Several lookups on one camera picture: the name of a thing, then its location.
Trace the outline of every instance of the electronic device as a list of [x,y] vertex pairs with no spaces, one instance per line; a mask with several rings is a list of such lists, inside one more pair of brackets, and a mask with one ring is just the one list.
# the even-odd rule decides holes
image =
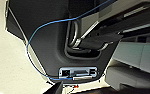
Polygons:
[[150,0],[9,0],[6,18],[41,74],[80,84],[103,75],[120,40],[150,34]]

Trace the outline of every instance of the blue cable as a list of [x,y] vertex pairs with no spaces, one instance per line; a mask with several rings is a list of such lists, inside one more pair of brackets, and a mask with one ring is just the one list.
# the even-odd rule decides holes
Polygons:
[[48,23],[46,23],[46,24],[43,24],[43,25],[39,26],[39,27],[34,31],[34,33],[32,34],[31,38],[29,39],[28,44],[27,44],[27,48],[26,48],[26,49],[27,49],[28,58],[29,58],[31,64],[33,65],[33,67],[34,67],[41,75],[43,75],[43,76],[45,76],[45,77],[47,77],[47,78],[49,78],[49,79],[51,79],[51,80],[65,80],[65,79],[73,80],[73,78],[60,78],[60,79],[55,79],[55,78],[51,78],[51,77],[49,77],[49,76],[43,74],[42,72],[40,72],[40,71],[38,70],[38,68],[34,65],[33,61],[31,60],[31,57],[30,57],[29,52],[28,52],[28,46],[29,46],[29,44],[30,44],[32,38],[33,38],[34,35],[36,34],[36,32],[37,32],[39,29],[41,29],[42,27],[45,27],[45,26],[47,26],[47,25],[49,25],[49,24],[53,24],[53,23],[59,23],[59,22],[67,22],[67,21],[77,20],[77,19],[82,18],[83,16],[85,16],[85,15],[91,13],[92,11],[96,10],[97,8],[101,7],[102,5],[104,5],[104,4],[106,4],[106,3],[110,2],[110,1],[111,1],[111,0],[107,0],[107,1],[105,1],[104,3],[102,3],[102,4],[98,5],[98,6],[96,6],[95,8],[93,8],[93,9],[87,11],[86,13],[84,13],[84,14],[78,16],[78,17],[71,18],[71,19],[64,19],[64,20],[52,21],[52,22],[48,22]]

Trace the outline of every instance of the cable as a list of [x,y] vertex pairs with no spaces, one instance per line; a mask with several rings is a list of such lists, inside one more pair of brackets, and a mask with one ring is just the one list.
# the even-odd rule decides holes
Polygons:
[[49,78],[49,79],[51,79],[51,80],[65,80],[65,79],[73,80],[73,78],[60,78],[60,79],[55,79],[55,78],[51,78],[51,77],[49,77],[49,76],[43,74],[42,72],[40,72],[40,71],[38,70],[38,68],[34,65],[33,61],[31,60],[31,57],[30,57],[29,52],[28,52],[28,46],[29,46],[29,44],[30,44],[32,38],[33,38],[34,35],[36,34],[36,32],[37,32],[39,29],[41,29],[42,27],[45,27],[45,26],[50,25],[50,24],[53,24],[53,23],[59,23],[59,22],[67,22],[67,21],[77,20],[77,19],[79,19],[79,18],[82,18],[82,17],[86,16],[87,14],[91,13],[92,11],[96,10],[97,8],[99,8],[99,7],[101,7],[101,6],[103,6],[104,4],[109,3],[109,2],[111,2],[111,0],[105,1],[104,3],[102,3],[102,4],[98,5],[98,6],[96,6],[95,8],[93,8],[93,9],[87,11],[86,13],[84,13],[84,14],[78,16],[78,17],[70,18],[70,19],[64,19],[64,20],[52,21],[52,22],[48,22],[48,23],[46,23],[46,24],[43,24],[43,25],[39,26],[39,27],[34,31],[34,33],[32,34],[31,38],[30,38],[29,41],[28,41],[27,47],[26,47],[28,58],[29,58],[31,64],[33,65],[33,67],[34,67],[41,75],[43,75],[43,76],[45,76],[45,77],[47,77],[47,78]]
[[69,92],[69,93],[67,93],[67,94],[70,94],[71,92],[73,92],[74,91],[74,87],[73,87],[73,89]]

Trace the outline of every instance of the wire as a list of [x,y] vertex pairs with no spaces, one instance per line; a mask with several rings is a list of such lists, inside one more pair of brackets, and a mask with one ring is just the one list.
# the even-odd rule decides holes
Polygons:
[[91,13],[92,11],[96,10],[97,8],[103,6],[104,4],[106,4],[106,3],[110,2],[110,1],[111,1],[111,0],[107,0],[107,1],[105,1],[104,3],[102,3],[102,4],[98,5],[98,6],[96,6],[95,8],[93,8],[93,9],[87,11],[86,13],[84,13],[84,14],[78,16],[78,17],[70,18],[70,19],[64,19],[64,20],[52,21],[52,22],[48,22],[48,23],[46,23],[46,24],[43,24],[43,25],[39,26],[39,27],[34,31],[34,33],[32,34],[31,38],[30,38],[29,41],[28,41],[27,47],[26,47],[28,58],[29,58],[31,64],[33,65],[33,67],[34,67],[41,75],[43,75],[43,76],[45,76],[45,77],[47,77],[47,78],[49,78],[49,79],[51,79],[51,80],[65,80],[65,79],[73,80],[73,78],[60,78],[60,79],[55,79],[55,78],[51,78],[51,77],[49,77],[49,76],[43,74],[42,72],[40,72],[40,71],[38,70],[38,68],[34,65],[33,61],[31,60],[31,57],[30,57],[29,52],[28,52],[28,46],[30,45],[31,40],[32,40],[32,38],[34,37],[34,35],[36,34],[36,32],[37,32],[39,29],[41,29],[42,27],[45,27],[45,26],[50,25],[50,24],[53,24],[53,23],[59,23],[59,22],[67,22],[67,21],[77,20],[77,19],[79,19],[79,18],[82,18],[82,17],[86,16],[87,14]]
[[71,92],[73,92],[74,91],[74,88],[69,92],[69,93],[67,93],[67,94],[70,94]]

